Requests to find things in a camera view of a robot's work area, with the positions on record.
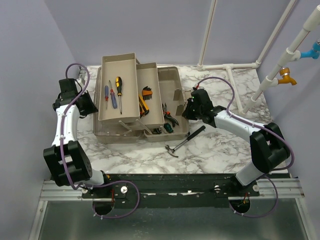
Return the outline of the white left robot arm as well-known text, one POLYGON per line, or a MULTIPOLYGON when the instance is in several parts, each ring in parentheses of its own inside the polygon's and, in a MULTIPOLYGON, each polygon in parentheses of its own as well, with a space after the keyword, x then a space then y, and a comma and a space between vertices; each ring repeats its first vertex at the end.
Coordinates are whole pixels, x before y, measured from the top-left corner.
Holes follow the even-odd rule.
POLYGON ((44 160, 55 183, 61 186, 85 184, 101 198, 111 191, 107 175, 94 170, 77 138, 81 117, 98 112, 90 94, 78 91, 74 78, 59 81, 60 93, 52 107, 57 115, 57 126, 51 147, 43 150, 44 160))

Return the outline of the orange screwdriver bit set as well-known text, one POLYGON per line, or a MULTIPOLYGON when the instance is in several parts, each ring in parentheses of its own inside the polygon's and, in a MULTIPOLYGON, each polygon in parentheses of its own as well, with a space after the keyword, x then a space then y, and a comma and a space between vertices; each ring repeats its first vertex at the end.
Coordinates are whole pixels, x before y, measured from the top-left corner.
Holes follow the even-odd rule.
POLYGON ((147 101, 147 100, 151 100, 152 99, 152 96, 153 96, 153 92, 152 92, 152 89, 148 86, 145 86, 143 89, 142 89, 142 98, 144 101, 147 101))

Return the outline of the beige plastic tool box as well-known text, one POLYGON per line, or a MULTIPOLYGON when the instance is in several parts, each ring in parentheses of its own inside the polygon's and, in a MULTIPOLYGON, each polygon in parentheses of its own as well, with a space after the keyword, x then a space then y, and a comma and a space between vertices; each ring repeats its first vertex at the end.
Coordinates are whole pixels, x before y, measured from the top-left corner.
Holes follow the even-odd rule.
POLYGON ((102 57, 97 72, 93 134, 104 144, 181 140, 189 132, 182 112, 188 91, 177 67, 140 63, 135 53, 102 57))

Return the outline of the green handle screwdriver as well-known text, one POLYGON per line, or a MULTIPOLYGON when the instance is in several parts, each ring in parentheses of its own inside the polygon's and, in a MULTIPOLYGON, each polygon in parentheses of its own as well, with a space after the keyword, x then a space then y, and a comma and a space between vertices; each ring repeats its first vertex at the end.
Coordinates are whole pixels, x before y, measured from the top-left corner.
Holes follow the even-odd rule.
POLYGON ((164 129, 166 130, 167 133, 171 134, 174 132, 173 128, 171 125, 167 122, 163 125, 164 129))

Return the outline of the yellow utility knife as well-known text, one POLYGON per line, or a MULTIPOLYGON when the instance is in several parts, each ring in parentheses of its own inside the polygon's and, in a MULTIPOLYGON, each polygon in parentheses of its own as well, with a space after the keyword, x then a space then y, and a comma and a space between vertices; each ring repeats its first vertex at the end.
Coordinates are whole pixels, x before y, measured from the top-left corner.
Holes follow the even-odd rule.
POLYGON ((138 94, 140 117, 146 116, 150 110, 141 94, 138 94))

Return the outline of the red blue handle screwdriver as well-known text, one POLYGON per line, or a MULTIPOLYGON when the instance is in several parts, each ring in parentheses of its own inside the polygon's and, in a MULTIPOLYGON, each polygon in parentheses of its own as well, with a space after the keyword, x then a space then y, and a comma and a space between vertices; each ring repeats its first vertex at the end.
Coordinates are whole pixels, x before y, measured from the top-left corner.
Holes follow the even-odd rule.
POLYGON ((116 96, 115 96, 115 93, 114 93, 114 90, 113 90, 113 87, 112 87, 112 83, 111 83, 110 80, 108 82, 109 82, 109 85, 110 85, 110 97, 111 97, 112 107, 114 109, 117 109, 118 105, 117 105, 116 96))

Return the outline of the orange black pliers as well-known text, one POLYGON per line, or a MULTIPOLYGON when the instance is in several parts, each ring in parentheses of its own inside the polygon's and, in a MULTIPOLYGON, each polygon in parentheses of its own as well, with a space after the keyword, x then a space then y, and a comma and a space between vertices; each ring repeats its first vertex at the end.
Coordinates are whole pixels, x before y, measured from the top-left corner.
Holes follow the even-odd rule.
POLYGON ((162 111, 163 111, 163 117, 167 120, 169 120, 172 123, 172 126, 178 126, 179 122, 171 115, 171 113, 168 111, 167 104, 162 104, 162 111))

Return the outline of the blue handle small screwdriver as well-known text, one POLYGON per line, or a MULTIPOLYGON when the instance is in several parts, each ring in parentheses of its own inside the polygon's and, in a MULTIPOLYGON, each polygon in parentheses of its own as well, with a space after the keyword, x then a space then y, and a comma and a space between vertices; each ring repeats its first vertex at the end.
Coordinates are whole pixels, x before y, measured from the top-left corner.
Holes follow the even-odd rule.
POLYGON ((105 100, 105 108, 108 108, 108 101, 109 101, 109 86, 104 86, 104 100, 105 100))

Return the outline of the black yellow screwdriver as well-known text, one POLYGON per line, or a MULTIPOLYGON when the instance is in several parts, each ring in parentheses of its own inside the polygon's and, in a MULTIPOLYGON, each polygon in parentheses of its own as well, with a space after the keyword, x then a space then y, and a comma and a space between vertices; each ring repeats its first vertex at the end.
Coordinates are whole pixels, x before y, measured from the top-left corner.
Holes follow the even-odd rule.
POLYGON ((116 83, 116 89, 117 89, 117 96, 119 100, 119 111, 120 111, 120 114, 122 114, 123 113, 122 111, 122 89, 123 89, 122 78, 120 76, 117 76, 115 79, 115 83, 116 83))

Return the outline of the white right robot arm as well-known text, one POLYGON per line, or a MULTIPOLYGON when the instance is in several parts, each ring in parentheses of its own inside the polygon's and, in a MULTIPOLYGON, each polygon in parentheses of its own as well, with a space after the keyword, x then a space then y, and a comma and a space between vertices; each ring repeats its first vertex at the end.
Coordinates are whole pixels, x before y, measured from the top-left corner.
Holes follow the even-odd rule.
POLYGON ((191 92, 182 116, 188 120, 202 120, 203 123, 228 131, 250 144, 251 162, 238 171, 230 183, 230 191, 236 196, 243 195, 249 184, 273 171, 291 156, 289 147, 282 141, 283 135, 277 124, 252 122, 232 115, 223 106, 213 106, 204 89, 191 92))

